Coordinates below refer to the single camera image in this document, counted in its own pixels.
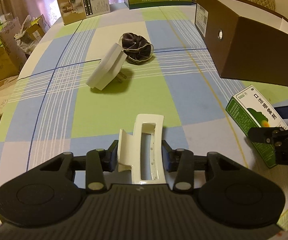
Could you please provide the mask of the white plastic hair claw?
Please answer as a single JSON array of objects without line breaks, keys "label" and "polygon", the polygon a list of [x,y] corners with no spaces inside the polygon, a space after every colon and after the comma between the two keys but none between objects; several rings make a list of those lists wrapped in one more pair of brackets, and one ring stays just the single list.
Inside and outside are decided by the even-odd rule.
[{"label": "white plastic hair claw", "polygon": [[[117,148],[118,171],[131,171],[132,184],[165,184],[165,173],[162,161],[162,130],[164,116],[158,114],[138,114],[132,135],[120,130]],[[142,134],[151,136],[149,145],[149,166],[151,179],[141,178],[141,140]]]}]

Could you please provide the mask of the green white medicine box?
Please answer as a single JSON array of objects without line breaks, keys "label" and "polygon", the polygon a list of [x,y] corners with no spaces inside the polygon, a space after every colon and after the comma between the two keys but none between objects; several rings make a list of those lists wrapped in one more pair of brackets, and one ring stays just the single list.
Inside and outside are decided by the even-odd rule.
[{"label": "green white medicine box", "polygon": [[288,129],[274,107],[252,85],[233,95],[226,111],[245,135],[253,127]]}]

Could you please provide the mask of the white power adapter plug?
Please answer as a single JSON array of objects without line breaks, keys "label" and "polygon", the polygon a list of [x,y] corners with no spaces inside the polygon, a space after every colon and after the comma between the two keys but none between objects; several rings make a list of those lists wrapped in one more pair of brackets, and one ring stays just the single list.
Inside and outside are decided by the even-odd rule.
[{"label": "white power adapter plug", "polygon": [[114,79],[119,82],[126,80],[126,75],[121,72],[126,58],[127,55],[123,52],[123,48],[114,43],[87,79],[86,85],[92,89],[103,90]]}]

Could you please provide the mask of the dark purple hair scrunchie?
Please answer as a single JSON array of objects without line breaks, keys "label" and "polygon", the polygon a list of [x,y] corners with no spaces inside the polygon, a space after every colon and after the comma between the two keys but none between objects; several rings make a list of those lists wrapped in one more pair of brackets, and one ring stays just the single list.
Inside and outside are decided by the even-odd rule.
[{"label": "dark purple hair scrunchie", "polygon": [[119,39],[119,45],[129,63],[144,64],[153,58],[154,46],[141,35],[124,33]]}]

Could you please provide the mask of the checkered bed sheet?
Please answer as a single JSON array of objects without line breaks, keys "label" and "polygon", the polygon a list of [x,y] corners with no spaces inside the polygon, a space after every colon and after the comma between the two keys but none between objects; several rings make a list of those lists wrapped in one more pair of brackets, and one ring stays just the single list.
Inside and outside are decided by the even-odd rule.
[{"label": "checkered bed sheet", "polygon": [[[121,129],[133,131],[138,114],[160,114],[173,148],[220,152],[277,183],[286,196],[279,223],[288,230],[288,166],[267,168],[228,116],[228,101],[249,82],[219,77],[193,18],[193,6],[115,4],[70,25],[57,20],[6,85],[6,98],[0,90],[0,186],[62,152],[108,147]],[[125,63],[126,80],[91,90],[88,77],[127,32],[151,42],[152,61]]]}]

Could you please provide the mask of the brown cardboard shoe box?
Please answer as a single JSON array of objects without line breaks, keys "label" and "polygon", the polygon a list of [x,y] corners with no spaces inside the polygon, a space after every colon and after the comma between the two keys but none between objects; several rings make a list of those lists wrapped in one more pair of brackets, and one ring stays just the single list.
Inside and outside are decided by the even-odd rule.
[{"label": "brown cardboard shoe box", "polygon": [[194,25],[222,78],[288,86],[288,19],[247,0],[197,0]]}]

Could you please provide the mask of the cardboard boxes on floor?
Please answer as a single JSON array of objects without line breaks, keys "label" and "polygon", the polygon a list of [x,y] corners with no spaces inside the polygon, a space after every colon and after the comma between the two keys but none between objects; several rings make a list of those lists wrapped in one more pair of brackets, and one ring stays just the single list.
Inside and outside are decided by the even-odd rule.
[{"label": "cardboard boxes on floor", "polygon": [[0,31],[0,81],[20,74],[29,55],[49,30],[43,15],[26,17],[21,24],[11,13],[5,14],[7,25]]}]

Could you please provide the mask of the beige white product box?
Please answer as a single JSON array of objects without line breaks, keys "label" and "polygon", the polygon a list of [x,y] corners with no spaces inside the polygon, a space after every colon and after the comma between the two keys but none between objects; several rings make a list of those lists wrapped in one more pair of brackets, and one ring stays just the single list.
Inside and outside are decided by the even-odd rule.
[{"label": "beige white product box", "polygon": [[57,0],[64,25],[110,12],[109,0]]}]

